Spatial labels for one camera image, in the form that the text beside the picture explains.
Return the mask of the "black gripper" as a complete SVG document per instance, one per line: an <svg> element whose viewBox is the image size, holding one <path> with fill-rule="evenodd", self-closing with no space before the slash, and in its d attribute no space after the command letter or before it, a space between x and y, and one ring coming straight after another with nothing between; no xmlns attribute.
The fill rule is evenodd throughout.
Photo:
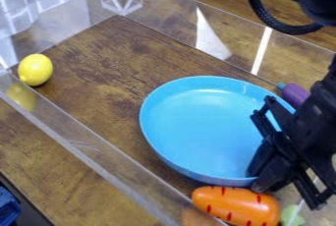
<svg viewBox="0 0 336 226"><path fill-rule="evenodd" d="M310 88L305 102L289 112L266 96L250 120L262 136L246 174L256 193L294 185L310 209L336 195L336 55L322 80Z"/></svg>

